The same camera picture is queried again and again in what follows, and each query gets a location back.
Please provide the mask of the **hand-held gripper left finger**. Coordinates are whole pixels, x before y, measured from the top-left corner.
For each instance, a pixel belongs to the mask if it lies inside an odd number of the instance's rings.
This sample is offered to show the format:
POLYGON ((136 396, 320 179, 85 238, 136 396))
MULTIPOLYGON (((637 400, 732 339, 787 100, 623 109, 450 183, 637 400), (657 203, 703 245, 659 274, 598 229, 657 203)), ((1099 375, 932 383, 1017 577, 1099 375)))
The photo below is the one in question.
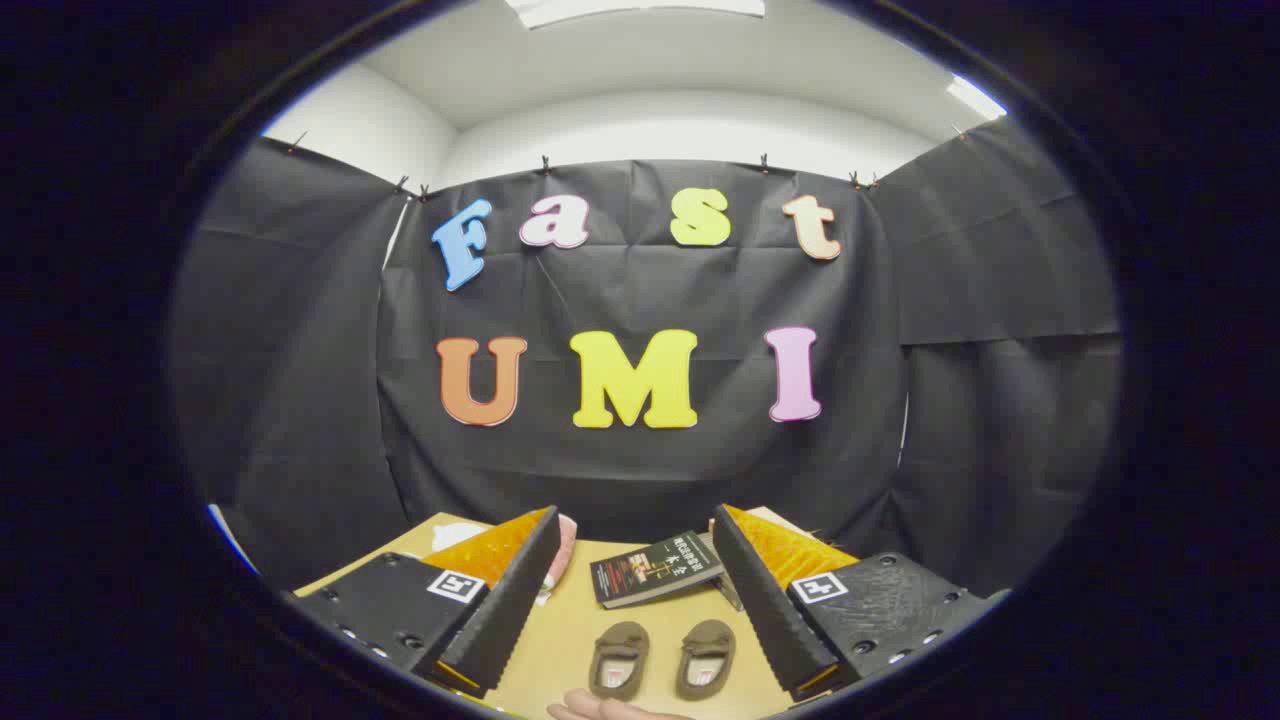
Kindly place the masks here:
POLYGON ((413 559, 384 552, 293 600, 317 625, 415 676, 495 689, 561 548, 548 506, 413 559))

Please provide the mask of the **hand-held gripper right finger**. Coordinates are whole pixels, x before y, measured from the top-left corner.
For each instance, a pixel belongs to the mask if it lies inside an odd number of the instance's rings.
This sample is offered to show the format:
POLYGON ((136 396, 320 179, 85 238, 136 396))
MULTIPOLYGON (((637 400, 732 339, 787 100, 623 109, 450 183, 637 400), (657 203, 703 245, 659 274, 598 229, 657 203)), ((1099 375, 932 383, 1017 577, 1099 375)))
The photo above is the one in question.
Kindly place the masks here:
POLYGON ((1009 596, 973 594, 897 552, 856 559, 727 503, 712 521, 765 660, 797 702, 931 653, 1009 596))

